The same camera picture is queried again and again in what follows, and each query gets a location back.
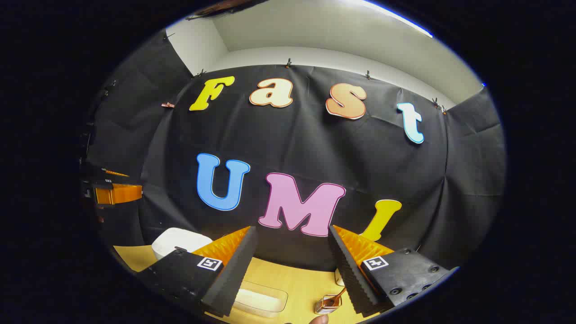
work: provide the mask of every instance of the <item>pink letter m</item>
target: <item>pink letter m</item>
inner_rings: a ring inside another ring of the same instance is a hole
[[[292,176],[273,172],[266,176],[266,181],[270,184],[270,198],[266,214],[258,219],[258,223],[271,228],[282,227],[282,222],[278,220],[282,210],[289,230],[294,230],[310,216],[300,231],[311,236],[328,236],[328,226],[336,204],[346,194],[344,187],[323,183],[302,202]]]

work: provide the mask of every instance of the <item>wooden table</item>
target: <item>wooden table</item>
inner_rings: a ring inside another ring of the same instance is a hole
[[[142,271],[156,262],[150,245],[114,248],[134,271]],[[304,270],[257,258],[252,258],[244,280],[287,292],[288,301],[284,310],[274,318],[260,317],[236,308],[232,308],[230,316],[223,318],[206,314],[230,324],[308,324],[318,316],[314,314],[314,303],[324,295],[339,293],[343,288],[336,285],[334,272]],[[361,314],[356,314],[348,293],[344,293],[342,306],[328,314],[328,317],[329,324],[353,324],[376,315],[363,318]]]

